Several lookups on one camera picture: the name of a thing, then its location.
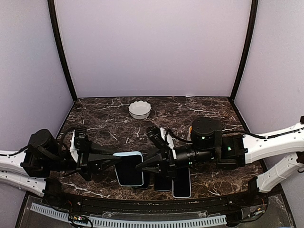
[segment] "white bowl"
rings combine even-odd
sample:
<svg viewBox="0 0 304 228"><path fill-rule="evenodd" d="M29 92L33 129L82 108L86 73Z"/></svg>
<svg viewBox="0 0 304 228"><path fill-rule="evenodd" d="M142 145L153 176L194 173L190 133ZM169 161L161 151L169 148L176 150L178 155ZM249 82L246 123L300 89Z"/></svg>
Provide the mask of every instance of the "white bowl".
<svg viewBox="0 0 304 228"><path fill-rule="evenodd" d="M151 105L146 101L135 101L129 106L130 115L137 120L147 118L151 112Z"/></svg>

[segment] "black phone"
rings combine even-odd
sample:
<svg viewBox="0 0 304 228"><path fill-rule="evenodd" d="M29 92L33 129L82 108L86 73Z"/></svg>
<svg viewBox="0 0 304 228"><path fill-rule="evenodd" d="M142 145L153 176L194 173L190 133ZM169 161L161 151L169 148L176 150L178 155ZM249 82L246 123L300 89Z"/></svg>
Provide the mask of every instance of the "black phone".
<svg viewBox="0 0 304 228"><path fill-rule="evenodd" d="M190 169L188 167L176 170L176 178L173 179L172 194L174 198L191 197Z"/></svg>
<svg viewBox="0 0 304 228"><path fill-rule="evenodd" d="M137 171L136 166L143 162L140 152L119 152L113 156L121 157L121 161L115 164L115 172L118 183L125 187L135 187L143 185L143 172Z"/></svg>
<svg viewBox="0 0 304 228"><path fill-rule="evenodd" d="M148 189L150 185L150 173L143 172L143 185L134 187L136 189Z"/></svg>
<svg viewBox="0 0 304 228"><path fill-rule="evenodd" d="M172 190L172 179L167 179L159 174L155 174L154 190L155 191L171 191Z"/></svg>

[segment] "cable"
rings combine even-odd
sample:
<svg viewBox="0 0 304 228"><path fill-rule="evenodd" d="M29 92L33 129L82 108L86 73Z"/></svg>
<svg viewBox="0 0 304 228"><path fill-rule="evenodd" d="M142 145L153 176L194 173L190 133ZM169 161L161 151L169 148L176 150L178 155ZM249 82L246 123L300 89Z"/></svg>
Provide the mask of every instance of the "cable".
<svg viewBox="0 0 304 228"><path fill-rule="evenodd" d="M243 133L243 134L248 134L248 135L250 135L252 137L258 138L258 139L273 139L273 138L276 138L278 136L282 136L282 135L290 134L290 133L295 133L295 132L298 132L300 130L304 130L304 127L296 129L296 130L280 133L280 134L270 135L270 136L267 136L267 137L266 136L257 135L257 134L253 134L253 133L247 132L247 131L226 131L226 132L223 132L223 134Z"/></svg>
<svg viewBox="0 0 304 228"><path fill-rule="evenodd" d="M61 136L61 139L60 139L60 141L59 141L58 154L59 154L59 156L62 157L62 158L64 157L64 154L62 153L62 145L64 144L63 141L64 141L64 139L65 139L67 133L69 133L69 132L72 131L72 130L75 130L75 128L76 128L75 126L69 127L68 129L66 129L66 130L63 132L63 134L62 134L62 136Z"/></svg>
<svg viewBox="0 0 304 228"><path fill-rule="evenodd" d="M176 135L173 133L173 131L172 131L171 129L168 129L167 132L166 132L166 136L165 136L165 139L166 139L166 140L167 140L168 134L170 134L173 138L175 138L175 139L177 139L177 140L179 140L179 141L182 141L182 142L184 142L184 143L192 143L192 141L185 140L185 139L182 139L182 138L176 136Z"/></svg>
<svg viewBox="0 0 304 228"><path fill-rule="evenodd" d="M258 209L255 210L254 212L251 212L250 214L248 214L248 215L246 216L246 218L243 218L242 220L239 220L239 221L229 221L229 220L227 220L227 222L228 222L228 223L248 223L248 222L257 221L258 219L260 219L260 218L266 213L266 211L267 211L267 209L268 209L268 204L265 204L263 198L261 198L261 200L262 200L262 202L263 202L263 206L260 207L260 208L258 208ZM243 206L240 206L240 205L237 205L237 204L235 204L235 205L238 206L238 207L240 207L240 208L247 208L247 207L249 207L249 206L243 207Z"/></svg>
<svg viewBox="0 0 304 228"><path fill-rule="evenodd" d="M44 198L44 200L45 200L46 203L47 203L52 209L54 209L55 211L67 213L67 212L65 212L65 211L61 211L60 209L56 209L54 206L52 206L52 205L49 203L49 201L48 201L46 198ZM72 202L68 200L68 201L66 201L62 206L66 205L66 203L69 203L69 204L71 205L71 209L70 209L70 210L72 210L72 209L73 209L73 204L72 204ZM93 228L93 223L92 223L92 221L91 221L87 216L77 215L77 214L71 213L70 210L68 210L69 216L71 216L71 217L72 217L72 216L83 217L83 218L86 219L86 221L87 221L88 223L90 223L91 228ZM73 226L73 227L75 227L75 228L78 228L78 227L80 226L80 225L74 223L73 220L71 220L71 219L68 219L68 221L71 222L71 223L73 224L73 225L71 225L71 224L69 223L69 225L71 225L71 226Z"/></svg>
<svg viewBox="0 0 304 228"><path fill-rule="evenodd" d="M15 152L15 153L12 153L12 154L0 154L0 156L3 156L3 157L7 157L7 156L15 156L21 152L24 152L29 146L25 146L23 148L21 148L19 151Z"/></svg>
<svg viewBox="0 0 304 228"><path fill-rule="evenodd" d="M258 138L258 139L266 139L265 136L253 134L253 133L247 132L247 131L226 131L226 132L223 132L223 134L231 134L231 133L243 133L243 134L248 134L252 137Z"/></svg>

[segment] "black cable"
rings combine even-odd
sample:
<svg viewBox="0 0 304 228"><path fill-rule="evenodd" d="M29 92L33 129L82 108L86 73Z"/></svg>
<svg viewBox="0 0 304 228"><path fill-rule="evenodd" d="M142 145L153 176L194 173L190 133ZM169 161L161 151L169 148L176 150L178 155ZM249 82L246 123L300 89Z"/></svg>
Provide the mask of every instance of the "black cable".
<svg viewBox="0 0 304 228"><path fill-rule="evenodd" d="M46 203L47 203L52 209L54 209L55 211L67 213L66 211L61 211L60 209L56 209L54 206L52 206L52 205L49 203L49 201L48 201L46 198L44 198L44 200L45 200ZM71 213L70 210L68 210L68 214L69 214L70 216L73 216L73 215L79 216L79 215L77 215L77 214ZM89 223L91 224L91 228L93 228L93 223L92 223L92 221L91 221L87 216L83 216L83 215L80 215L80 216L83 217L83 218L85 218L85 219L87 220L87 222L89 222ZM76 223L74 223L72 220L68 220L68 221L70 221L70 222L73 224L74 227L79 227L79 225L76 224Z"/></svg>
<svg viewBox="0 0 304 228"><path fill-rule="evenodd" d="M63 141L64 141L64 139L65 139L67 133L69 133L69 132L72 131L72 130L75 130L75 128L76 128L75 126L69 127L68 129L66 129L66 130L63 132L63 134L62 134L62 136L61 136L61 139L60 139L60 141L59 141L58 154L59 154L59 156L62 157L62 158L64 157L64 154L62 153Z"/></svg>
<svg viewBox="0 0 304 228"><path fill-rule="evenodd" d="M21 148L19 151L15 152L15 153L12 153L12 154L0 154L0 156L3 156L3 157L7 157L7 156L15 156L21 152L24 152L29 146L25 146L23 148Z"/></svg>
<svg viewBox="0 0 304 228"><path fill-rule="evenodd" d="M226 131L226 132L223 132L223 134L232 134L232 133L243 133L243 134L248 134L252 137L258 138L258 139L266 139L265 136L253 134L253 133L247 132L247 131Z"/></svg>
<svg viewBox="0 0 304 228"><path fill-rule="evenodd" d="M248 219L250 219L250 218L252 218L252 217L249 217L249 218L248 218L248 216L247 216L246 218L244 218L244 219L242 219L242 220L240 220L240 221L228 221L228 220L227 220L227 222L229 222L229 223L248 223L248 222L257 221L258 219L260 219L260 218L266 213L266 211L267 211L267 209L268 209L268 204L266 204L266 205L263 205L263 207L265 207L264 212L262 212L262 214L261 214L260 216L258 216L257 218L255 218L255 219L248 220Z"/></svg>
<svg viewBox="0 0 304 228"><path fill-rule="evenodd" d="M282 136L282 135L290 134L290 133L295 133L295 132L298 132L300 130L304 130L304 127L296 129L296 130L280 133L280 134L270 135L270 136L267 136L267 137L266 136L257 135L257 134L253 134L253 133L247 132L247 131L226 131L226 132L223 132L223 134L243 133L243 134L248 134L248 135L250 135L252 137L258 138L258 139L273 139L273 138L276 138L278 136Z"/></svg>
<svg viewBox="0 0 304 228"><path fill-rule="evenodd" d="M182 139L182 138L176 136L171 129L168 129L167 132L166 132L166 137L165 137L166 140L167 140L168 134L170 134L173 138L175 138L175 139L177 139L179 141L182 141L184 143L192 143L192 141L185 140L185 139Z"/></svg>

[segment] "dark marble surface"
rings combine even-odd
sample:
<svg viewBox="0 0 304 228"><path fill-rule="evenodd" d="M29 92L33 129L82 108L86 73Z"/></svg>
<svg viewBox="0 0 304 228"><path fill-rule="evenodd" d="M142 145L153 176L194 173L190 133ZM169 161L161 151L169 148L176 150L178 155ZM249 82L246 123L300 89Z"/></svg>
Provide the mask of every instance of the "dark marble surface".
<svg viewBox="0 0 304 228"><path fill-rule="evenodd" d="M151 104L152 112L145 120L135 120L128 113L128 105L144 100ZM178 136L187 138L191 123L198 116L222 121L225 130L241 130L242 126L227 98L219 97L123 97L79 99L68 116L62 131L76 124L87 127L89 139L109 146L118 152L141 151L144 155L154 148L148 140L146 128L156 125L171 128ZM65 142L70 145L71 133ZM263 172L259 162L233 171L223 171L215 163L196 164L190 170L192 198L227 195L247 190L247 182ZM79 174L63 178L63 173L52 172L65 192L125 200L173 200L171 192L153 190L153 180L148 190L121 187L114 168L94 175L90 182Z"/></svg>

